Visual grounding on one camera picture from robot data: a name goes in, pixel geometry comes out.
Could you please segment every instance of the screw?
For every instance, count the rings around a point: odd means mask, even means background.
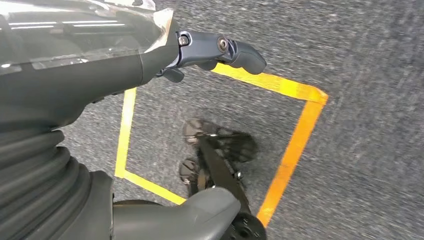
[[[180,36],[178,38],[178,44],[180,46],[186,46],[186,45],[188,45],[189,44],[189,38],[186,37],[186,36]]]
[[[235,178],[236,180],[241,180],[241,179],[243,178],[242,172],[241,172],[241,171],[236,171],[236,172],[234,173],[234,178]]]
[[[218,38],[218,49],[222,53],[226,53],[228,50],[228,42],[227,39],[223,36]]]

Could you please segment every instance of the wheel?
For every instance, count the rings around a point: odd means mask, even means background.
[[[267,240],[267,233],[259,219],[239,212],[221,240]]]
[[[199,175],[199,165],[196,160],[187,158],[179,165],[179,178],[184,184],[196,181]]]

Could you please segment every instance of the yellow tape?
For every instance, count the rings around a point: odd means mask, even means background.
[[[115,176],[123,178],[127,164],[128,147],[130,145],[131,124],[133,123],[134,106],[137,88],[128,89],[123,96],[122,118],[120,121],[118,150],[116,153]]]
[[[267,73],[253,75],[243,68],[233,68],[221,63],[216,65],[212,72],[296,99],[326,104],[328,98],[327,94],[314,86],[295,82],[276,75]]]
[[[278,167],[276,175],[269,186],[266,197],[257,214],[257,217],[262,224],[267,226],[277,209],[284,190],[289,184],[291,175],[296,168],[303,149],[305,148],[309,136],[314,129],[315,123],[321,114],[321,110],[327,102],[328,95],[314,86],[298,83],[267,73],[252,75],[242,68],[232,68],[224,64],[218,64],[212,72],[271,90],[285,96],[307,101],[281,160],[280,166]],[[125,91],[118,150],[116,155],[115,176],[125,178],[141,188],[159,195],[175,204],[182,204],[185,201],[183,197],[126,170],[135,100],[136,88]]]
[[[277,209],[323,107],[324,105],[320,103],[308,101],[303,108],[281,163],[257,214],[257,218],[265,227]]]
[[[168,189],[163,188],[129,171],[125,171],[125,179],[135,185],[138,185],[139,187],[146,189],[147,191],[150,191],[166,200],[169,200],[172,203],[180,205],[185,201],[183,197],[180,197],[177,194],[169,191]]]

